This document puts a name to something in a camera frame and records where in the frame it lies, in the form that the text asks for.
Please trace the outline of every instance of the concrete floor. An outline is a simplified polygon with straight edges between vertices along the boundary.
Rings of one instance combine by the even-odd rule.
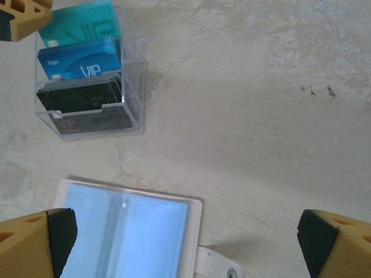
[[[70,175],[196,196],[200,245],[309,277],[304,209],[371,221],[371,2],[120,4],[149,61],[141,137],[62,142],[34,115],[33,37],[0,43],[0,220],[52,207]]]

